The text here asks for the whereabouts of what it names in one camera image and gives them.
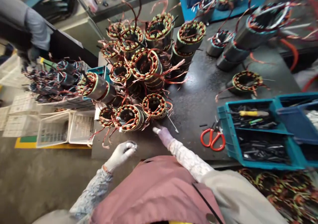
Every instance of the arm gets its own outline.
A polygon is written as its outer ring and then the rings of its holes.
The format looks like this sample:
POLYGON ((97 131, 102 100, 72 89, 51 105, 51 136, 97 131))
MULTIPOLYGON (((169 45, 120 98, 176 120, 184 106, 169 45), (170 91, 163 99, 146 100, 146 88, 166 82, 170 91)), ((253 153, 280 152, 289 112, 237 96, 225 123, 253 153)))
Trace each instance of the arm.
POLYGON ((31 43, 39 49, 49 51, 52 30, 45 23, 44 18, 32 8, 26 11, 26 26, 32 34, 31 43))
POLYGON ((97 171, 95 177, 71 207, 70 213, 78 219, 90 215, 93 209, 105 198, 108 186, 113 180, 112 172, 114 169, 124 163, 136 150, 137 144, 133 141, 119 144, 109 160, 97 171))
POLYGON ((176 157, 177 161, 186 168, 198 182, 202 181, 202 177, 206 173, 214 170, 199 156, 187 149, 181 142, 174 139, 167 128, 154 129, 154 132, 159 135, 164 146, 176 157))

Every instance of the workbench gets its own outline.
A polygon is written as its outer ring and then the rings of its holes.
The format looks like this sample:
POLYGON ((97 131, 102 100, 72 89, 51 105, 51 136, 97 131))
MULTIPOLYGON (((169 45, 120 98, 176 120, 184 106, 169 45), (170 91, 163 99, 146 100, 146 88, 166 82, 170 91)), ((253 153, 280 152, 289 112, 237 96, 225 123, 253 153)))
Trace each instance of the workbench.
MULTIPOLYGON (((228 21, 222 29, 234 29, 236 20, 228 21)), ((200 135, 204 127, 199 125, 207 124, 211 126, 217 116, 217 107, 224 105, 229 101, 242 100, 246 98, 234 96, 232 93, 225 91, 219 95, 219 101, 216 103, 215 96, 219 91, 225 90, 225 83, 228 82, 234 74, 244 70, 243 65, 238 66, 234 71, 229 73, 222 72, 215 66, 216 60, 208 56, 205 52, 207 38, 214 35, 221 23, 214 23, 207 27, 206 38, 203 40, 200 49, 197 50, 193 57, 193 62, 186 76, 188 80, 181 86, 178 84, 170 85, 167 90, 173 104, 173 114, 171 120, 177 127, 179 134, 175 132, 174 127, 168 118, 160 120, 159 123, 170 131, 171 135, 182 142, 184 146, 192 150, 195 154, 205 161, 232 162, 228 157, 226 149, 220 152, 214 152, 201 144, 200 135)), ((179 28, 174 29, 174 39, 179 28)), ((254 52, 257 60, 268 62, 270 64, 252 63, 248 69, 259 73, 271 90, 260 87, 257 89, 257 98, 272 98, 273 96, 287 93, 300 92, 296 81, 287 68, 279 52, 268 46, 261 46, 254 52)), ((249 64, 251 59, 248 57, 244 64, 249 64)), ((101 130, 102 127, 98 121, 94 121, 94 130, 101 130)), ((96 134, 93 140, 92 158, 108 159, 115 147, 126 140, 133 140, 138 144, 136 155, 140 159, 147 159, 158 155, 170 155, 170 152, 162 145, 158 136, 156 136, 151 126, 144 131, 119 133, 116 131, 111 136, 110 149, 102 147, 102 141, 107 129, 96 134)), ((221 139, 218 140, 215 147, 221 145, 221 139)))

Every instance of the blue plastic crate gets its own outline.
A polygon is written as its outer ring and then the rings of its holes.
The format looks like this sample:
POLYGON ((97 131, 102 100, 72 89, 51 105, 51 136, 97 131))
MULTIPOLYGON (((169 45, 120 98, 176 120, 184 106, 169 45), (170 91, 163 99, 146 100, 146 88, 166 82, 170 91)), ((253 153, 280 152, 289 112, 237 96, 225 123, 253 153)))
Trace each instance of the blue plastic crate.
POLYGON ((306 117, 306 110, 318 110, 318 102, 280 108, 277 110, 277 114, 284 122, 287 130, 294 134, 294 140, 298 144, 318 145, 318 131, 306 117))
POLYGON ((226 141, 226 150, 228 156, 238 160, 243 166, 253 167, 253 168, 262 168, 262 169, 279 169, 279 170, 297 170, 304 168, 304 157, 301 153, 301 150, 297 144, 295 144, 291 138, 291 134, 287 132, 285 126, 281 123, 275 130, 259 130, 259 129, 242 129, 235 128, 232 120, 231 114, 226 112, 230 111, 231 105, 248 105, 252 103, 264 103, 269 102, 270 111, 275 114, 275 103, 273 99, 259 99, 259 100, 241 100, 235 102, 228 102, 222 107, 218 107, 218 115, 222 124, 223 133, 226 141), (271 163, 271 162, 254 162, 246 161, 243 159, 242 152, 238 143, 237 132, 262 132, 262 133, 274 133, 277 135, 282 135, 285 137, 285 143, 287 148, 287 153, 291 160, 291 165, 280 164, 280 163, 271 163))
POLYGON ((293 93, 276 96, 275 106, 279 108, 289 107, 298 103, 305 104, 318 99, 318 92, 293 93))
MULTIPOLYGON (((109 69, 106 66, 90 68, 87 70, 87 72, 93 72, 93 73, 98 74, 99 76, 105 75, 104 79, 108 83, 113 84, 113 82, 110 80, 110 77, 109 77, 109 69)), ((89 97, 83 97, 83 100, 91 100, 91 99, 89 97)))

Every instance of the floor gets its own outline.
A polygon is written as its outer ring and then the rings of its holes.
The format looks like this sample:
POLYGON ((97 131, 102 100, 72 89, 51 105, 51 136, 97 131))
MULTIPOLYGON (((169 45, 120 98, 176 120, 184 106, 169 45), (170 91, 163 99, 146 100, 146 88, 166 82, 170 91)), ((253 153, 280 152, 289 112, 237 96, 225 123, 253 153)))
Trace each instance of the floor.
MULTIPOLYGON (((3 87, 3 106, 19 90, 3 87)), ((0 224, 30 224, 42 215, 69 209, 106 160, 92 160, 91 150, 14 149, 16 138, 0 132, 0 224)), ((116 187, 139 158, 132 157, 114 172, 116 187)))

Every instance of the glove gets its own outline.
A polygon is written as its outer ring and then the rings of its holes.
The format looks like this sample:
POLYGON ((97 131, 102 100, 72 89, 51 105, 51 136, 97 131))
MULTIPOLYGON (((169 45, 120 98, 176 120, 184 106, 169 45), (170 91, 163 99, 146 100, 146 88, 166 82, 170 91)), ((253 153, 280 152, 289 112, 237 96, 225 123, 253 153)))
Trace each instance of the glove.
POLYGON ((137 144, 133 141, 126 141, 119 144, 112 156, 106 161, 104 166, 108 172, 112 172, 119 165, 124 163, 130 156, 137 151, 137 144))
POLYGON ((27 56, 30 61, 36 62, 36 60, 40 57, 40 50, 37 47, 32 46, 31 49, 27 51, 27 56))
POLYGON ((158 131, 158 136, 161 140, 161 142, 163 143, 163 145, 169 149, 170 144, 173 142, 173 137, 171 136, 170 132, 168 131, 168 129, 164 126, 160 127, 160 131, 158 131))

